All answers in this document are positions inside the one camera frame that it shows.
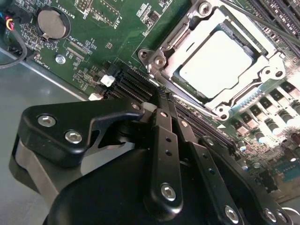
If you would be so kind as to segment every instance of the cpu socket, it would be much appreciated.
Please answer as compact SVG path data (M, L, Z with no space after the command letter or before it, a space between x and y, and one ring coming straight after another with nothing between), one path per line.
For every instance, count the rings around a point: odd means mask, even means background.
M242 13L220 1L192 2L162 45L138 57L177 95L227 120L253 88L285 77L283 54Z

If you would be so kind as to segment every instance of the cable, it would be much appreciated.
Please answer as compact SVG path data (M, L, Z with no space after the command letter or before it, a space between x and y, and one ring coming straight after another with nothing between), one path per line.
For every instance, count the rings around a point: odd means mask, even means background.
M13 26L13 24L12 24L12 21L13 21L13 19L11 19L11 18L9 18L9 19L6 20L6 27L7 27L7 29L9 29L10 31L13 31L13 30L14 30L14 26Z
M289 208L289 207L282 207L282 209L283 209L283 210L289 210L289 211L292 211L292 212L294 212L294 213L296 213L297 215L300 216L300 213L299 213L297 210L294 210L294 209L292 209L292 208Z
M215 114L213 114L213 113L211 113L211 112L205 110L204 108L201 108L201 107L199 107L199 106L197 106L197 105L195 105L195 104L193 104L193 103L191 103L191 102L185 100L184 98L182 98L182 97L180 97L180 96L178 96L178 95L173 95L173 97L179 99L180 101L182 101L182 102L184 102L184 103L190 105L191 107L193 107L193 108L195 108L195 109L201 111L202 113L204 113L204 114L206 114L206 115L208 115L208 116L211 116L211 117L213 117L213 118L219 118L219 116L217 116L217 115L215 115Z
M17 42L20 44L21 48L22 48L22 54L20 55L20 57L18 57L16 60L6 63L6 64L0 64L0 69L6 69L9 67L13 67L14 65L18 64L19 62L23 61L26 56L27 56L27 47L25 42L23 41L23 38L21 37L21 35L16 31L16 30L12 30L11 31L12 34L14 35L14 37L16 38Z
M229 0L220 0L222 3L234 8L235 10L239 11L240 13L250 17L251 19L255 20L256 22L264 25L265 27L271 29L272 31L274 31L275 33L279 34L280 36L286 38L287 40L289 40L290 42L293 42L295 45L297 45L298 47L300 47L300 40L298 40L296 37L293 37L292 35L289 35L288 33L286 33L285 31L277 28L276 26L270 24L269 22L257 17L256 15L251 14L250 12L244 10L243 8L237 6L236 4L230 2Z

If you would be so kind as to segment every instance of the black metal arm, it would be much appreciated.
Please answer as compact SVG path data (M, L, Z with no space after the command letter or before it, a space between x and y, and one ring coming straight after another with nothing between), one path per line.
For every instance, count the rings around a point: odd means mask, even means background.
M51 205L45 224L292 224L225 146L196 139L171 96L144 106L114 99L24 111L11 171ZM134 150L80 170L99 148L129 143Z

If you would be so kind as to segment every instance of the motherboard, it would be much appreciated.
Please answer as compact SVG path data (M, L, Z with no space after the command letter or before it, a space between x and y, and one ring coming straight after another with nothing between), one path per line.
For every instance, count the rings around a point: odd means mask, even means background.
M234 0L300 35L297 0ZM195 134L234 144L236 160L279 202L300 193L300 48L218 0L15 0L31 58L90 100L174 93ZM19 49L10 31L9 50Z

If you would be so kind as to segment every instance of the mounting screw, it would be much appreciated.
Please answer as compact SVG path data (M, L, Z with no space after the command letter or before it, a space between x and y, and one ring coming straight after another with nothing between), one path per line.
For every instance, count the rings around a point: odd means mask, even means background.
M214 142L211 140L211 139L206 139L206 142L208 143L208 144L210 144L211 146L213 146L214 145Z
M225 206L225 214L234 224L239 222L238 214L228 205Z
M55 118L47 115L40 116L37 121L40 125L47 128L53 127L56 124Z
M165 112L160 112L160 114L161 114L163 117L168 117L168 115L167 115Z
M212 6L209 2L203 2L200 4L198 11L199 11L200 16L206 17L211 14Z
M282 214L282 212L280 212L279 210L277 211L277 214L279 216L279 218L281 218L283 220L283 222L287 223L287 219L286 217Z
M186 123L184 120L181 121L181 124L182 124L185 128L188 127L188 123Z
M154 62L155 62L155 65L157 67L163 67L167 62L166 62L166 59L162 56L157 56L155 59L154 59Z
M134 109L136 109L136 110L140 110L140 107L139 107L138 105L136 105L136 104L132 104L132 107L133 107Z
M63 55L56 55L55 61L58 64L65 64L66 63L66 58Z
M265 209L264 212L272 222L275 223L277 221L275 215L269 209Z
M83 137L77 131L70 130L66 132L65 139L72 144L78 144L82 141Z
M168 201L173 202L176 199L176 193L174 189L168 184L164 184L163 186L161 186L161 194Z

